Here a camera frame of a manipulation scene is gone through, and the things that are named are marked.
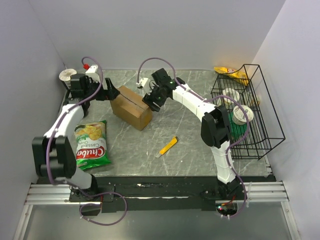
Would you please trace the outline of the brown cardboard express box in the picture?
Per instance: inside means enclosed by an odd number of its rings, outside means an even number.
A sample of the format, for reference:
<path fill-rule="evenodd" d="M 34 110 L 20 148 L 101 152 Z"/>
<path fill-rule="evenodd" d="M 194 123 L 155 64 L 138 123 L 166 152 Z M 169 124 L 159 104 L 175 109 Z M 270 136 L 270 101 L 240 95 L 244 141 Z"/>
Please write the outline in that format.
<path fill-rule="evenodd" d="M 113 113 L 138 131 L 142 131 L 153 118 L 151 108 L 142 101 L 142 96 L 126 86 L 123 85 L 118 90 L 120 94 L 110 102 Z"/>

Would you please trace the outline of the yellow utility knife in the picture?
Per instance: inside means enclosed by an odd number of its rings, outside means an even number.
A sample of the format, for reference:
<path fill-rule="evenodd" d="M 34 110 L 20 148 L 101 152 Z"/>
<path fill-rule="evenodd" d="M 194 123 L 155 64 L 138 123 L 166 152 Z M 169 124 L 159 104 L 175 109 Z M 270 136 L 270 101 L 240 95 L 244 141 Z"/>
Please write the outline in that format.
<path fill-rule="evenodd" d="M 168 152 L 170 150 L 170 148 L 172 148 L 176 143 L 178 142 L 178 137 L 174 136 L 172 138 L 172 140 L 165 146 L 163 147 L 156 155 L 156 158 L 159 158 L 161 156 L 163 156 L 166 152 Z"/>

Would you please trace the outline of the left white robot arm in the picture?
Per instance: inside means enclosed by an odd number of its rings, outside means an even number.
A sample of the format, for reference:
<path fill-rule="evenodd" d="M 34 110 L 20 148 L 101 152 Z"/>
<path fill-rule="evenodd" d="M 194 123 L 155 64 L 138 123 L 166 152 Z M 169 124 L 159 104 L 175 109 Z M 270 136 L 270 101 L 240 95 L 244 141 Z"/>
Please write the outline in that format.
<path fill-rule="evenodd" d="M 48 178 L 52 185 L 68 184 L 87 201 L 94 201 L 99 195 L 97 180 L 77 167 L 69 139 L 87 114 L 91 100 L 111 101 L 119 94 L 108 77 L 95 82 L 83 73 L 72 75 L 60 115 L 50 130 L 32 140 L 36 174 Z"/>

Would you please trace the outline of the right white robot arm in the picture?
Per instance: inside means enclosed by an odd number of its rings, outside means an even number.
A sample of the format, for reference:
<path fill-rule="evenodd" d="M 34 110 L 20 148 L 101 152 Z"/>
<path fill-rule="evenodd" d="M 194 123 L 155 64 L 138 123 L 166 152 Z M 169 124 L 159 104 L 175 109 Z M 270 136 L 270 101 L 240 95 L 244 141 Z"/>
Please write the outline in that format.
<path fill-rule="evenodd" d="M 199 98 L 181 78 L 171 78 L 164 68 L 154 72 L 153 80 L 138 78 L 137 87 L 146 94 L 142 101 L 152 111 L 159 112 L 168 98 L 182 104 L 201 122 L 200 136 L 210 147 L 214 157 L 218 193 L 223 199 L 230 199 L 236 194 L 239 181 L 233 171 L 233 162 L 228 147 L 231 145 L 231 126 L 227 109 Z"/>

